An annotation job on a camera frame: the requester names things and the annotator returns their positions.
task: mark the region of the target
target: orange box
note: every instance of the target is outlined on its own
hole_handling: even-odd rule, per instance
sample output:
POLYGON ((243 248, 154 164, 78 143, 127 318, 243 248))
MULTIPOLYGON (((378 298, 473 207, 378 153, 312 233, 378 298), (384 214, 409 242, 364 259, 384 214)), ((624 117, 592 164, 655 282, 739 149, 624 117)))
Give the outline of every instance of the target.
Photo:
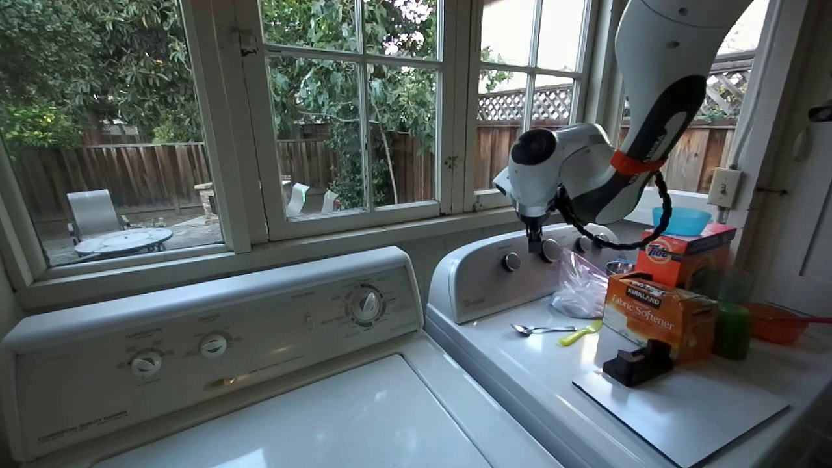
POLYGON ((677 363, 704 359, 715 322, 718 311, 707 298, 629 277, 608 278, 604 325, 637 347, 664 341, 677 363))
POLYGON ((657 238, 639 251, 635 273, 647 273, 655 283, 702 292, 709 273, 729 268, 733 234, 733 227, 707 224, 702 238, 657 238))

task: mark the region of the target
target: washing machine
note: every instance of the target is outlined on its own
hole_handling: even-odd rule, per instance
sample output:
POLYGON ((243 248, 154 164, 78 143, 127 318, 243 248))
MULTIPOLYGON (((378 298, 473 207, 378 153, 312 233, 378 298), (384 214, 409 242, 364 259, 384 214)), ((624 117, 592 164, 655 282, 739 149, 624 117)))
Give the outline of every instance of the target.
POLYGON ((592 331, 552 304, 565 282, 555 259, 531 256, 522 233, 451 252, 431 277, 426 331, 565 465, 830 465, 830 329, 624 389, 604 363, 637 347, 608 329, 573 347, 565 334, 517 335, 514 325, 592 331))
POLYGON ((425 334, 397 248, 31 315, 3 347, 20 465, 559 465, 425 334))

